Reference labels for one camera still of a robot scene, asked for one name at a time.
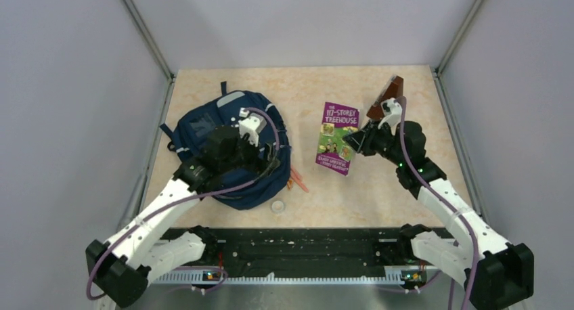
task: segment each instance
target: backpack strap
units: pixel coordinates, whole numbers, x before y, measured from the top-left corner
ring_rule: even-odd
[[[167,149],[175,152],[175,146],[173,145],[173,131],[171,129],[169,129],[169,127],[167,127],[167,125],[165,125],[165,123],[160,125],[160,129],[163,131],[163,133],[165,133],[165,135],[167,135],[167,137],[169,137],[169,139],[171,140],[168,144],[167,144]]]
[[[227,81],[221,83],[221,95],[227,95]]]

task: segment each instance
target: purple book cover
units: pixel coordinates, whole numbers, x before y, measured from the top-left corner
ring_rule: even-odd
[[[326,102],[315,163],[348,175],[355,152],[343,141],[343,136],[356,132],[358,127],[357,108]]]

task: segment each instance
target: navy blue backpack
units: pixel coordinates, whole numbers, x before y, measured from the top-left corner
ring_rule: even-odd
[[[208,134],[217,126],[233,126],[239,121],[240,108],[255,107],[265,111],[273,120],[279,131],[281,148],[278,160],[281,165],[267,177],[259,179],[255,184],[242,190],[225,195],[213,196],[216,200],[236,208],[246,210],[273,198],[285,185],[290,177],[291,150],[287,138],[287,130],[283,118],[277,108],[261,93],[235,90],[227,93],[227,83],[221,83],[222,96],[207,104],[189,111],[177,122],[177,127],[171,131],[165,124],[160,128],[171,139],[168,149],[177,153],[181,161],[198,155],[206,142]],[[263,157],[263,146],[275,144],[275,136],[271,126],[259,134],[260,157]],[[231,188],[257,178],[257,174],[244,169],[234,170],[222,177],[224,188]]]

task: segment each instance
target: beige table surface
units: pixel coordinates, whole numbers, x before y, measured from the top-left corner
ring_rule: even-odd
[[[180,70],[177,74],[166,124],[174,129],[189,110],[221,95],[220,82],[228,91],[261,92],[285,120],[292,164],[310,192],[287,188],[248,211],[237,211],[206,198],[179,218],[176,227],[397,227],[405,223],[442,226],[438,218],[419,204],[397,180],[395,166],[379,156],[355,156],[349,176],[344,177],[315,164],[319,128],[325,101],[361,110],[362,123],[368,106],[390,76],[405,79],[408,120],[422,125],[427,155],[446,173],[459,194],[470,204],[468,192],[428,66],[342,66],[313,68],[245,68]],[[149,204],[179,166],[166,149],[162,135],[150,185]],[[276,215],[270,204],[282,200],[286,210]]]

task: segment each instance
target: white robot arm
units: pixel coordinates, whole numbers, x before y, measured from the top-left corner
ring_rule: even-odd
[[[252,185],[215,191],[220,176],[242,168],[264,175],[277,166],[272,147],[265,146],[259,158],[259,134],[264,121],[258,115],[246,117],[239,127],[217,127],[209,136],[201,156],[186,160],[173,177],[130,224],[104,243],[94,240],[86,248],[90,273],[86,293],[94,309],[115,309],[134,303],[151,282],[182,264],[200,259],[207,234],[187,232],[167,244],[156,246],[165,231],[185,211],[206,196],[225,194]],[[104,293],[93,296],[95,283]]]
[[[380,107],[383,117],[371,119],[360,131],[346,136],[345,142],[357,153],[379,154],[396,164],[401,185],[458,242],[457,246],[449,244],[420,224],[405,225],[398,239],[401,256],[426,261],[446,273],[470,290],[470,301],[478,310],[503,309],[530,297],[534,280],[530,249],[511,244],[461,199],[446,174],[425,156],[422,128],[404,121],[397,99],[385,100]],[[393,135],[391,127],[397,124]]]

